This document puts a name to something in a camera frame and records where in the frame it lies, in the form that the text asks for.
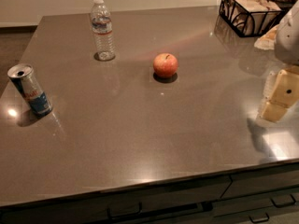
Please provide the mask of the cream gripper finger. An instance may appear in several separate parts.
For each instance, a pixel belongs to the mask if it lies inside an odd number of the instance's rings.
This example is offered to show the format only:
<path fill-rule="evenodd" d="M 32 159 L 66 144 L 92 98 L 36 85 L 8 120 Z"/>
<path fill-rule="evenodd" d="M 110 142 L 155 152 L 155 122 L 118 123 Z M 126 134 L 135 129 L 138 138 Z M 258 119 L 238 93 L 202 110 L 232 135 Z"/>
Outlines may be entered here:
<path fill-rule="evenodd" d="M 270 122 L 280 121 L 299 100 L 299 67 L 287 66 L 279 70 L 269 99 L 263 97 L 258 117 Z"/>
<path fill-rule="evenodd" d="M 266 99 L 270 98 L 270 96 L 273 92 L 274 86 L 275 86 L 276 79 L 277 79 L 277 73 L 274 71 L 271 71 L 266 78 L 264 88 L 263 88 L 263 96 Z"/>

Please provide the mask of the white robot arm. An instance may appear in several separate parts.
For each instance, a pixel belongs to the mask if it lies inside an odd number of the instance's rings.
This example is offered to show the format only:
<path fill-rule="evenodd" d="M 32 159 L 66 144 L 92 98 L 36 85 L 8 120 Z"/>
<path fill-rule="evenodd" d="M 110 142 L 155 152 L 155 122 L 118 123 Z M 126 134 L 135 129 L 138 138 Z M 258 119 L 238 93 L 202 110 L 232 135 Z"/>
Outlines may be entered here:
<path fill-rule="evenodd" d="M 280 121 L 299 100 L 299 1 L 278 24 L 274 53 L 286 67 L 265 81 L 258 117 L 270 122 Z"/>

